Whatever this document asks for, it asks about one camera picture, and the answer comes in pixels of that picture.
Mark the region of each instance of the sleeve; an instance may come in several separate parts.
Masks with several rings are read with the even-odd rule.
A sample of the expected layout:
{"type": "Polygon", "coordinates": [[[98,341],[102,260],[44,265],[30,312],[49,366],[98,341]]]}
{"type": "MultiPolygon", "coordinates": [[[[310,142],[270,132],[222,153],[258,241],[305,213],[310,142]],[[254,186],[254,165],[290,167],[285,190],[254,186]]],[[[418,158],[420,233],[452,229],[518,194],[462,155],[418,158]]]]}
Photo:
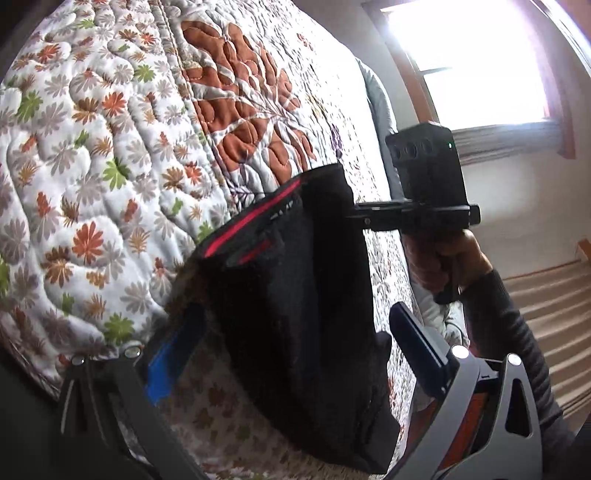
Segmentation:
{"type": "Polygon", "coordinates": [[[509,353],[524,363],[542,435],[544,472],[560,461],[574,439],[550,387],[550,372],[538,342],[514,306],[496,270],[476,280],[462,293],[464,313],[480,355],[503,360],[509,353]]]}

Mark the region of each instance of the hand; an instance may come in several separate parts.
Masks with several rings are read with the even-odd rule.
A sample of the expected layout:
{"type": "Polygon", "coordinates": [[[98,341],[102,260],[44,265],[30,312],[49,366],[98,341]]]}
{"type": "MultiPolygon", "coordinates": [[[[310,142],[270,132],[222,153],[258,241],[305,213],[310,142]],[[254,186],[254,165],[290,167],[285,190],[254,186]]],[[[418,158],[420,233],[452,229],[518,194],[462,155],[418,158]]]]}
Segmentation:
{"type": "Polygon", "coordinates": [[[402,236],[402,242],[413,277],[433,294],[441,292],[449,281],[449,276],[441,269],[440,256],[455,257],[461,290],[492,271],[491,263],[470,230],[438,243],[408,235],[402,236]]]}

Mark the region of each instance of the quilted bedspread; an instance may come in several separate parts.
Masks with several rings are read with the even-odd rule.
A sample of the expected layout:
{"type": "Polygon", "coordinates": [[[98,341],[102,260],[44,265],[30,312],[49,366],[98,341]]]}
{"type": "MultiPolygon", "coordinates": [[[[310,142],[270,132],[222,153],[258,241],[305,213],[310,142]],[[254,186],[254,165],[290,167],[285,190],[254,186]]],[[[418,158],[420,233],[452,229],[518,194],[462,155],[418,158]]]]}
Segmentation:
{"type": "MultiPolygon", "coordinates": [[[[337,161],[357,201],[389,198],[355,58],[289,0],[67,0],[0,87],[2,343],[56,397],[72,355],[143,345],[191,300],[196,243],[337,161]]],[[[388,330],[390,305],[413,304],[400,239],[366,241],[388,330]]],[[[404,426],[415,380],[396,345],[388,373],[404,426]]],[[[256,411],[214,319],[160,409],[212,478],[367,477],[256,411]]]]}

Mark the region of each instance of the black bag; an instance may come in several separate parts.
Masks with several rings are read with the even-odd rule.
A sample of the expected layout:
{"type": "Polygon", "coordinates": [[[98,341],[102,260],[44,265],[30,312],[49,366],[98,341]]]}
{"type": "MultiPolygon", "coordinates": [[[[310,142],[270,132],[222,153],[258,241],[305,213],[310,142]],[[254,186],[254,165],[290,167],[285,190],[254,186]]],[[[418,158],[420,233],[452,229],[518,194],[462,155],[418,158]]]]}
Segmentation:
{"type": "Polygon", "coordinates": [[[374,328],[363,233],[332,164],[245,209],[195,252],[232,366],[297,447],[385,473],[400,426],[389,403],[391,337],[374,328]]]}

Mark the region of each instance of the metal bolt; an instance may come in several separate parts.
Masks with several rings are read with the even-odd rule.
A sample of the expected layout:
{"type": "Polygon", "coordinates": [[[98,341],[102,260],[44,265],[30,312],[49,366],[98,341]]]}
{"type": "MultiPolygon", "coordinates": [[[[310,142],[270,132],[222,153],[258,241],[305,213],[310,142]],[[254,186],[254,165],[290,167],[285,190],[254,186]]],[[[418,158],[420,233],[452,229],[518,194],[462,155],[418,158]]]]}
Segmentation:
{"type": "Polygon", "coordinates": [[[125,349],[124,355],[127,358],[138,358],[142,353],[142,350],[138,346],[130,346],[129,348],[125,349]]]}
{"type": "Polygon", "coordinates": [[[72,365],[79,367],[83,363],[84,363],[84,357],[82,355],[74,355],[72,357],[72,365]]]}
{"type": "Polygon", "coordinates": [[[516,355],[515,353],[510,353],[507,355],[507,361],[516,367],[521,365],[521,358],[519,358],[519,355],[516,355]]]}
{"type": "Polygon", "coordinates": [[[468,349],[463,345],[454,345],[452,347],[452,353],[456,358],[468,358],[468,355],[470,355],[468,349]]]}

